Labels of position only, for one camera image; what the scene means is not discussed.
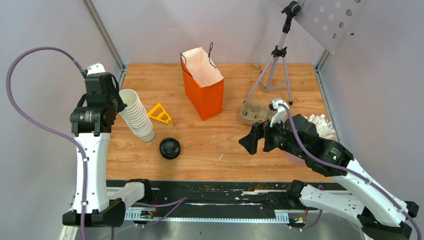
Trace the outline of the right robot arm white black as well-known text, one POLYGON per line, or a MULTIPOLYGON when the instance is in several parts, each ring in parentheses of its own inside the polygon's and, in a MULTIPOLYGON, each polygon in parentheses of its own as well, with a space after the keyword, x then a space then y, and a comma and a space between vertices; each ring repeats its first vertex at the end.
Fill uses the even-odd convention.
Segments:
POLYGON ((418 239, 422 238, 415 222, 419 206, 390 194, 372 179, 351 152, 334 140, 320 137, 316 126, 303 116, 295 115, 284 123, 255 123, 239 144, 254 155, 260 139, 264 139, 264 152, 280 149, 351 193, 350 198, 344 198, 294 180, 285 194, 290 208, 298 209, 302 205, 337 215, 360 227, 374 240, 408 240, 412 231, 416 231, 418 239))

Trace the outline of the black coffee cup lid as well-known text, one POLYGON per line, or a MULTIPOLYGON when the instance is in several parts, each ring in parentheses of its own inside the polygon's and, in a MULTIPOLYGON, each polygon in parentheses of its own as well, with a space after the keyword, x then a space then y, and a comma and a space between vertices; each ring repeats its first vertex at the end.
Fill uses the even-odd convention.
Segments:
POLYGON ((165 138, 159 144, 159 152, 167 160, 175 159, 181 153, 180 142, 172 137, 165 138))

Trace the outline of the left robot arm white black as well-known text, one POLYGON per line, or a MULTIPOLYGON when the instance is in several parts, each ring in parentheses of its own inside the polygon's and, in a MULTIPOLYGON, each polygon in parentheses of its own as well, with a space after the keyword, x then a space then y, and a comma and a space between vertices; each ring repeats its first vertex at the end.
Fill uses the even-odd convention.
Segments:
POLYGON ((77 144, 77 183, 74 202, 62 215, 62 223, 82 228, 120 227, 128 208, 152 203, 151 183, 130 179, 108 195, 107 151, 116 116, 126 104, 119 95, 117 79, 101 63, 88 66, 82 75, 86 92, 70 115, 72 140, 77 144))

